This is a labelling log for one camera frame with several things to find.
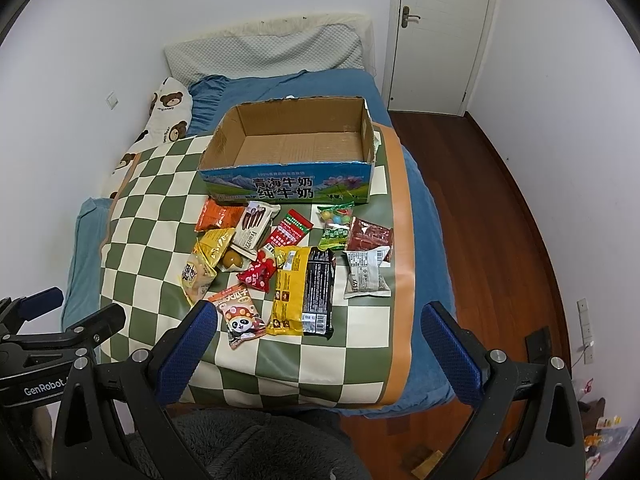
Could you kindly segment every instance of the white door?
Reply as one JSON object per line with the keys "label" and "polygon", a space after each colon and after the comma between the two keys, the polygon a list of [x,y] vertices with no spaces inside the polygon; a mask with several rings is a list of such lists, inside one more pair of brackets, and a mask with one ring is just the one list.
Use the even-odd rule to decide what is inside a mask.
{"label": "white door", "polygon": [[401,0],[389,110],[457,114],[489,0]]}

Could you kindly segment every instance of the open cardboard box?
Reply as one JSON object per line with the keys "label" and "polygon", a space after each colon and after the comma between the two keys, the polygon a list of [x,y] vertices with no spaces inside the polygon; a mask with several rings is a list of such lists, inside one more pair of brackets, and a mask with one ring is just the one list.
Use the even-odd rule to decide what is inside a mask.
{"label": "open cardboard box", "polygon": [[361,97],[244,103],[225,114],[198,172],[220,202],[367,203],[373,138]]}

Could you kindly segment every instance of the baseboard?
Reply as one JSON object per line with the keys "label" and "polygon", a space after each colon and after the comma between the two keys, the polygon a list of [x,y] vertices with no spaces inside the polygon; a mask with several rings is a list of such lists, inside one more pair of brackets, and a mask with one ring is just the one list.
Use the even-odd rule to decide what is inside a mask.
{"label": "baseboard", "polygon": [[554,272],[554,268],[551,265],[551,259],[549,258],[549,254],[546,251],[546,245],[544,240],[542,239],[542,235],[538,230],[538,226],[536,221],[531,214],[531,210],[527,205],[527,201],[524,199],[518,184],[513,179],[513,175],[507,165],[502,160],[502,157],[498,154],[495,147],[492,145],[489,137],[486,136],[482,128],[476,123],[476,120],[471,116],[469,112],[465,112],[465,119],[469,121],[469,123],[473,126],[474,130],[478,133],[479,138],[482,140],[482,143],[486,146],[491,156],[494,158],[495,163],[500,168],[500,172],[504,177],[505,182],[508,184],[511,192],[513,193],[515,199],[520,205],[520,209],[522,211],[522,215],[524,216],[527,226],[529,227],[529,231],[531,232],[531,236],[536,245],[536,249],[540,254],[540,259],[543,263],[546,278],[549,282],[549,288],[551,290],[551,297],[554,304],[554,310],[556,312],[556,321],[558,322],[558,332],[560,333],[560,348],[554,349],[555,354],[559,354],[562,359],[564,359],[565,363],[571,363],[571,346],[569,345],[569,331],[566,326],[566,317],[564,316],[564,306],[562,306],[562,299],[560,297],[560,289],[558,288],[558,281],[556,280],[556,274]]}

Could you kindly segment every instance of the door frame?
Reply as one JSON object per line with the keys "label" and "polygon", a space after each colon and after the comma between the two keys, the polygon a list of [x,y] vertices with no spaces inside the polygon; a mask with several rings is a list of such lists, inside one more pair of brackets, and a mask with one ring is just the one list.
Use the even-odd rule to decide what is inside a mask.
{"label": "door frame", "polygon": [[[386,35],[386,56],[385,56],[385,73],[382,79],[382,100],[385,106],[389,106],[389,98],[391,97],[391,81],[394,75],[394,64],[396,63],[396,46],[398,46],[398,25],[400,22],[400,3],[402,0],[390,0],[389,5],[389,29]],[[476,79],[484,59],[484,52],[489,40],[489,35],[494,21],[497,0],[489,0],[487,2],[486,16],[482,24],[482,34],[480,35],[480,43],[478,44],[478,52],[471,69],[469,81],[466,84],[465,97],[460,103],[458,115],[462,116],[466,112],[466,107],[473,93]]]}

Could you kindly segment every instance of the green and white checkered blanket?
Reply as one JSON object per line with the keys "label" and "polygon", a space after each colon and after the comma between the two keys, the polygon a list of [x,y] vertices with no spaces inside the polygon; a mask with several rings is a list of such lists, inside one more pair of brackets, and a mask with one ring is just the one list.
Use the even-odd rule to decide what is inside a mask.
{"label": "green and white checkered blanket", "polygon": [[[196,168],[210,139],[190,137],[141,153],[114,201],[110,234],[102,248],[100,306],[119,303],[126,311],[127,322],[120,333],[101,346],[101,362],[121,361],[138,348],[151,348],[190,309],[180,288],[180,274],[196,241],[194,226],[207,197]],[[388,191],[383,142],[370,202],[357,206],[354,214],[393,227]],[[300,245],[317,245],[322,234],[318,205],[284,205],[273,225],[290,208],[314,223]],[[231,350],[226,325],[218,316],[219,330],[182,400],[251,408],[309,403],[349,408],[393,402],[395,399],[383,397],[394,348],[394,261],[382,269],[393,291],[391,298],[345,300],[348,267],[344,255],[338,253],[334,335],[329,340],[266,335]],[[223,290],[237,282],[235,273],[220,273],[210,290]],[[273,304],[273,285],[271,288],[267,294],[251,290],[265,321]]]}

